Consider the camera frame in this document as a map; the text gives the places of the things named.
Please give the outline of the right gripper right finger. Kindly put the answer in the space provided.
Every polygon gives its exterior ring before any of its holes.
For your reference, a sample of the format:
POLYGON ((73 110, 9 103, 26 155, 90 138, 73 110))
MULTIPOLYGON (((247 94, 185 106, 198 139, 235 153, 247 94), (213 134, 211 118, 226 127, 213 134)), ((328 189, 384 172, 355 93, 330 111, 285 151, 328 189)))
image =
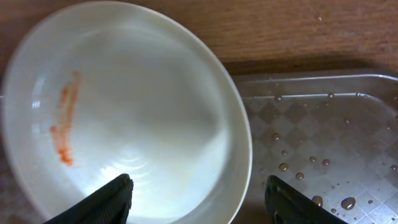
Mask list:
POLYGON ((267 178, 265 207, 271 223, 346 224, 275 175, 267 178))

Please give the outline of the pale green plate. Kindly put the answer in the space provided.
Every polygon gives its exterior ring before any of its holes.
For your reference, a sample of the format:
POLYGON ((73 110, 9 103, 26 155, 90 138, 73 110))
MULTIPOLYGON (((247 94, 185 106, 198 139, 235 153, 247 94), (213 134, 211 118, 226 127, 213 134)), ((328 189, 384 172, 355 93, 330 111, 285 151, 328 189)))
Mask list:
POLYGON ((50 219, 120 174, 128 223, 230 223, 252 166, 229 73, 189 30, 119 1, 66 7, 33 28, 3 81, 2 137, 50 219))

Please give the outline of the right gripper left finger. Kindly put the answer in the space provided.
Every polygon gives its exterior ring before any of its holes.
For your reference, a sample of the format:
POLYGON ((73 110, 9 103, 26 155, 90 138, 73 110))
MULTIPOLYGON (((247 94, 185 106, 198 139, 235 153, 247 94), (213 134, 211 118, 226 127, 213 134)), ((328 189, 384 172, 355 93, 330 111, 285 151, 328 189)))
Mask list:
POLYGON ((134 182, 121 174, 44 224, 126 224, 134 182))

